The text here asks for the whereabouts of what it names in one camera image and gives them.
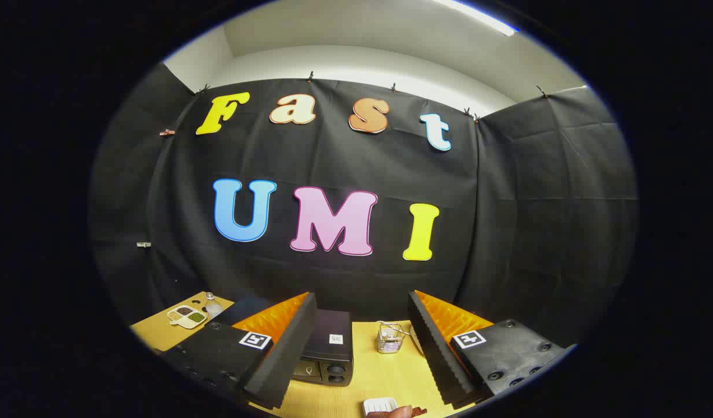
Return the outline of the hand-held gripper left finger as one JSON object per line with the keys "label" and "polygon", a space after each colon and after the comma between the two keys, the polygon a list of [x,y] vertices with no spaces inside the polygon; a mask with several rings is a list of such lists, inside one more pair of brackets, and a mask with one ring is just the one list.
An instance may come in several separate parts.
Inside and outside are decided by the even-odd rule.
{"label": "hand-held gripper left finger", "polygon": [[159,355],[230,402],[279,408],[314,329],[316,309],[312,292],[270,307],[238,301]]}

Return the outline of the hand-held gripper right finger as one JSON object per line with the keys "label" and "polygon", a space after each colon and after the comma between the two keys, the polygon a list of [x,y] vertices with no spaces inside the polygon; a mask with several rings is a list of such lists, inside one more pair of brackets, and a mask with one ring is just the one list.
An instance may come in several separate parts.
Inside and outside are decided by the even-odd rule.
{"label": "hand-held gripper right finger", "polygon": [[515,319],[492,323],[425,292],[409,292],[409,320],[442,402],[463,408],[533,379],[568,350]]}

